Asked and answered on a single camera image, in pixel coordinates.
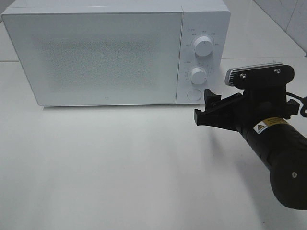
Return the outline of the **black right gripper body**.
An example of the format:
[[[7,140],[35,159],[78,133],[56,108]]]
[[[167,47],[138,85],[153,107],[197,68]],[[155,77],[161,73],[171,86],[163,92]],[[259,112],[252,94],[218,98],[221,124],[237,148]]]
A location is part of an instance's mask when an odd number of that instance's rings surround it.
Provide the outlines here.
[[[268,168],[305,166],[307,139],[287,120],[299,103],[286,95],[230,96],[232,125]]]

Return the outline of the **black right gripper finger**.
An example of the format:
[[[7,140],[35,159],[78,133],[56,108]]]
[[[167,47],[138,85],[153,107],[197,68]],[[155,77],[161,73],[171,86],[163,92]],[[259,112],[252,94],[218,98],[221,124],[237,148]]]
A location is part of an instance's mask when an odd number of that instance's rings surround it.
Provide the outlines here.
[[[194,121],[197,126],[216,127],[225,130],[237,131],[234,116],[229,111],[223,110],[194,110]]]
[[[211,90],[206,89],[204,101],[206,112],[234,111],[245,105],[245,96],[235,93],[222,99],[221,95],[214,94]]]

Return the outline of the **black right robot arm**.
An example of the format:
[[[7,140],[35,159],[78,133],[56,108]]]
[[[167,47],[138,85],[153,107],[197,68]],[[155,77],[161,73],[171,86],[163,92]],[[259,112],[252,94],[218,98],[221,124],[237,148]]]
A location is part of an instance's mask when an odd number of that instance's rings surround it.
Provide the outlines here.
[[[307,139],[287,122],[299,103],[285,89],[244,90],[222,99],[204,91],[205,111],[195,110],[199,126],[238,132],[270,172],[273,194],[285,207],[307,208]]]

